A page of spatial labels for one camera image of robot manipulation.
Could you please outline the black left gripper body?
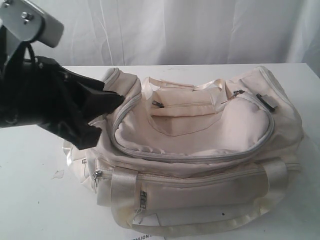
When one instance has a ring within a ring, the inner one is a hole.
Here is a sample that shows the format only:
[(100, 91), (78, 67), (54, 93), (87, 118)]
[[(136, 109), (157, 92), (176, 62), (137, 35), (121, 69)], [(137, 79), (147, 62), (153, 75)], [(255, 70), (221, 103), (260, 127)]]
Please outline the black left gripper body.
[(58, 136), (66, 107), (63, 67), (35, 56), (31, 44), (0, 27), (0, 126), (38, 125)]

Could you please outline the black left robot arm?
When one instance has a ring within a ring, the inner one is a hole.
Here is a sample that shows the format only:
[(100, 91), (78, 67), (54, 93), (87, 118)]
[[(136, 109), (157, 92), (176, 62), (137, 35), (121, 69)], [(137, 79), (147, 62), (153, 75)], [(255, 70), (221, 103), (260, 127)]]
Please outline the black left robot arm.
[(124, 99), (100, 80), (36, 56), (29, 42), (0, 28), (2, 128), (37, 125), (84, 150), (95, 147), (102, 132), (90, 122), (113, 113)]

